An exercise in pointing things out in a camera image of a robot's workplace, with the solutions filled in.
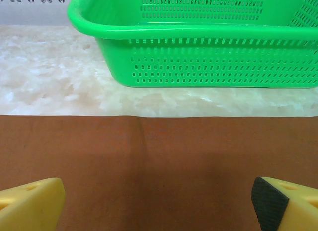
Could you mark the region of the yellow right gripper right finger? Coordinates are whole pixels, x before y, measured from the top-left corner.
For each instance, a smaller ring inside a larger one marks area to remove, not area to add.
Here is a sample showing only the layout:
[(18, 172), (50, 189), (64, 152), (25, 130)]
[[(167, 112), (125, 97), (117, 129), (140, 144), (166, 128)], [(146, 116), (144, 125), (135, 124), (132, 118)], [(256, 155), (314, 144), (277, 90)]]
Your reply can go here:
[(317, 231), (318, 190), (257, 177), (251, 200), (262, 231)]

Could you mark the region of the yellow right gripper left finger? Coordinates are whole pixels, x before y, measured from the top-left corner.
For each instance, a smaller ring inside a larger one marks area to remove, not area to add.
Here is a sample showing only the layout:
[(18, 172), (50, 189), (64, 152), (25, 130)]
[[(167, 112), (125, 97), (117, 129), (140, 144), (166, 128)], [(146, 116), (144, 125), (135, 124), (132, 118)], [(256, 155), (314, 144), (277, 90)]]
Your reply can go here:
[(60, 178), (47, 178), (0, 192), (2, 231), (54, 231), (65, 203)]

